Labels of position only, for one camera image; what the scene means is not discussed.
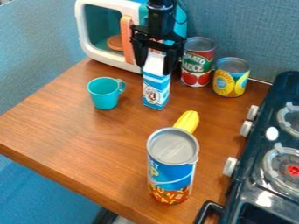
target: wooden table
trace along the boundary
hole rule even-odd
[[[98,76],[127,82],[112,110],[97,110],[89,99],[87,83]],[[223,166],[241,152],[240,126],[268,86],[249,81],[242,97],[227,99],[172,80],[170,102],[157,111],[141,103],[139,74],[85,59],[1,116],[0,152],[136,223],[192,223],[204,201],[225,202]],[[145,143],[188,109],[200,114],[200,159],[191,197],[168,206],[148,194]]]

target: red can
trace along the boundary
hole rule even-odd
[[[211,79],[215,44],[208,38],[188,38],[184,46],[181,80],[185,85],[203,87]]]

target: cord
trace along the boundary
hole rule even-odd
[[[188,20],[188,17],[187,17],[187,12],[188,12],[187,7],[186,7],[186,5],[185,5],[181,0],[172,0],[172,1],[173,1],[173,3],[175,3],[175,4],[178,4],[179,7],[181,7],[181,9],[182,9],[182,10],[184,11],[184,13],[186,14],[186,19],[185,19],[185,21],[184,21],[184,22],[178,22],[177,19],[176,19],[176,17],[175,17],[175,13],[172,13],[172,16],[174,17],[176,23],[178,23],[178,24],[180,24],[180,25],[183,25],[183,24],[186,23],[187,20]]]

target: milk carton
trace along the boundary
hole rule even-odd
[[[163,75],[164,55],[149,52],[143,67],[143,105],[162,110],[170,96],[170,74]]]

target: yellow corn cob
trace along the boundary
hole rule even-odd
[[[188,110],[184,112],[173,125],[174,128],[179,128],[193,133],[198,127],[199,115],[198,112],[194,110]]]

